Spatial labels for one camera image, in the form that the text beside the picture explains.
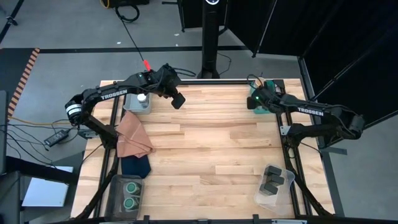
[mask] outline plastic container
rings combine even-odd
[[[280,177],[284,178],[284,183],[282,185],[276,186],[277,193],[275,195],[269,195],[264,193],[263,189],[266,184],[267,175],[265,170],[267,167],[273,166],[282,170]],[[263,208],[269,209],[278,215],[288,215],[292,212],[292,205],[290,199],[290,185],[294,181],[294,174],[286,169],[282,169],[277,165],[268,164],[264,169],[263,175],[259,182],[259,190],[254,195],[254,201]]]
[[[264,78],[260,78],[263,85],[267,85],[268,89],[275,91],[275,84],[272,80],[265,80]],[[251,83],[253,87],[258,87],[260,85],[259,80],[253,81]],[[252,95],[254,89],[250,88],[250,95]],[[269,110],[264,109],[261,106],[258,106],[256,109],[253,110],[255,114],[269,114],[271,113]]]
[[[139,176],[115,175],[111,181],[105,210],[107,222],[135,221],[140,212],[144,184]]]
[[[152,110],[152,93],[148,93],[146,97],[141,94],[127,94],[123,108],[134,114],[150,114]]]

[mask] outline navy blue cloth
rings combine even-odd
[[[150,173],[150,164],[148,155],[137,158],[136,156],[127,156],[121,158],[122,174],[124,175],[137,175],[142,179]]]

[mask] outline brown cloth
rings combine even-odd
[[[118,157],[136,156],[141,158],[155,151],[143,125],[132,112],[126,111],[116,131],[119,133]]]

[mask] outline wooden tabletop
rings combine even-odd
[[[299,79],[285,79],[286,92],[304,99]],[[102,81],[101,86],[113,81]],[[187,99],[173,109],[171,99],[152,98],[152,113],[139,115],[156,148],[149,155],[152,172],[145,179],[139,219],[151,220],[293,218],[292,205],[282,217],[254,202],[259,178],[267,164],[285,167],[274,114],[254,114],[246,108],[247,85],[181,85]],[[113,100],[96,105],[94,117],[109,124]],[[311,125],[306,114],[292,113],[294,123]],[[303,142],[317,147],[315,139]],[[89,140],[85,156],[101,142]],[[308,188],[329,212],[333,205],[317,151],[299,147]],[[98,189],[104,149],[82,165],[71,217],[77,216]],[[112,164],[114,151],[109,159]],[[297,195],[304,213],[301,191]],[[108,193],[103,197],[104,214]]]

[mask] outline green cup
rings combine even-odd
[[[130,183],[128,183],[128,184],[126,185],[126,191],[127,191],[129,194],[138,195],[138,194],[139,194],[139,191],[140,191],[139,187],[140,187],[139,184],[137,184],[137,183],[135,183],[135,182],[130,182]]]
[[[137,200],[134,200],[133,198],[124,199],[123,207],[127,211],[134,210],[135,208],[137,208],[137,206],[138,206]]]

